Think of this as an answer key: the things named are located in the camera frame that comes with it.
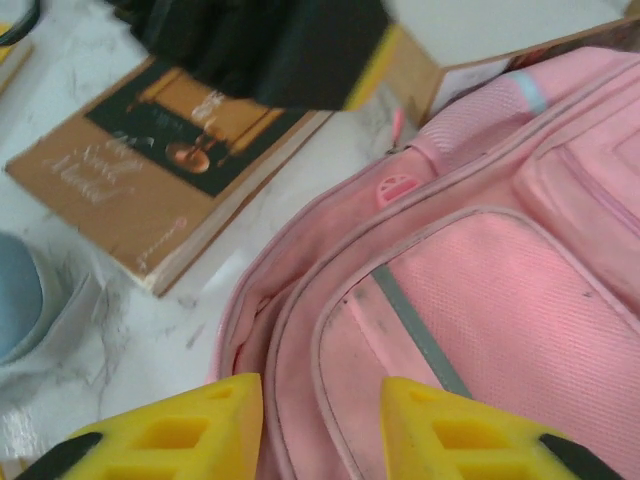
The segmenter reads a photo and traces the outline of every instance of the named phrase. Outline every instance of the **backpack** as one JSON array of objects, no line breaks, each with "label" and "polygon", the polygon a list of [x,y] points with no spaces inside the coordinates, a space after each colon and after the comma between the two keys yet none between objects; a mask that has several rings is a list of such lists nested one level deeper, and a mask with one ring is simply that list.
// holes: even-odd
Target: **backpack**
[{"label": "backpack", "polygon": [[244,274],[211,379],[257,372],[259,479],[383,480],[406,377],[640,478],[640,55],[581,48],[454,102]]}]

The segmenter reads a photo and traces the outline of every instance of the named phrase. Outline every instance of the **blue cup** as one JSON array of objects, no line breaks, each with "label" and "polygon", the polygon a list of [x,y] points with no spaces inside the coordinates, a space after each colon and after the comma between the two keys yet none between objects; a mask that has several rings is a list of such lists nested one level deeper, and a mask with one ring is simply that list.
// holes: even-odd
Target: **blue cup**
[{"label": "blue cup", "polygon": [[0,232],[0,365],[38,345],[65,302],[46,258],[19,238]]}]

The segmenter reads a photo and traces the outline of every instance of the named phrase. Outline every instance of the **marble table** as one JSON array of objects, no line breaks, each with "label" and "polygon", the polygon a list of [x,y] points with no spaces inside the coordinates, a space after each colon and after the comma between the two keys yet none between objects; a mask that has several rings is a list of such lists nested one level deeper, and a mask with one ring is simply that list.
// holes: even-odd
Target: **marble table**
[{"label": "marble table", "polygon": [[[102,2],[48,3],[33,56],[0,97],[3,165],[145,57]],[[0,19],[17,19],[24,4],[1,2]],[[38,455],[88,423],[202,385],[242,271],[309,200],[389,147],[392,115],[384,92],[362,111],[334,115],[194,266],[204,289],[178,284],[162,300],[96,261],[91,245],[0,175],[0,229],[47,253],[72,282],[89,267],[104,284],[84,333],[69,338],[68,356],[0,386],[0,460]]]}]

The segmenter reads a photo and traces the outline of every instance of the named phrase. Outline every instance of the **cardboard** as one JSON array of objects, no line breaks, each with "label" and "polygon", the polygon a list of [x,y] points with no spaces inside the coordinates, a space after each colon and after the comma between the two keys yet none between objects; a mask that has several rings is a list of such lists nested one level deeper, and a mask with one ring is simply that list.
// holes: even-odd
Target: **cardboard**
[{"label": "cardboard", "polygon": [[524,68],[582,46],[640,51],[640,0],[634,0],[629,9],[636,13],[574,35],[476,62],[448,66],[434,60],[403,29],[385,83],[409,119],[422,126],[455,99],[507,71]]}]

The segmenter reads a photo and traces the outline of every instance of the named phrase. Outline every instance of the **pink zipper pull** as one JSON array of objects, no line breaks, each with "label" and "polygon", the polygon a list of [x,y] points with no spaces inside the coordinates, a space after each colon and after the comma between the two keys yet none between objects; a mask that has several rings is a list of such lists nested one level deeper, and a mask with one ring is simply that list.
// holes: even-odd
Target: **pink zipper pull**
[{"label": "pink zipper pull", "polygon": [[404,110],[401,108],[396,109],[396,113],[393,115],[393,128],[391,131],[391,149],[387,151],[387,155],[392,155],[400,151],[398,145],[400,144],[400,137],[402,137],[402,131],[404,130],[405,115]]}]

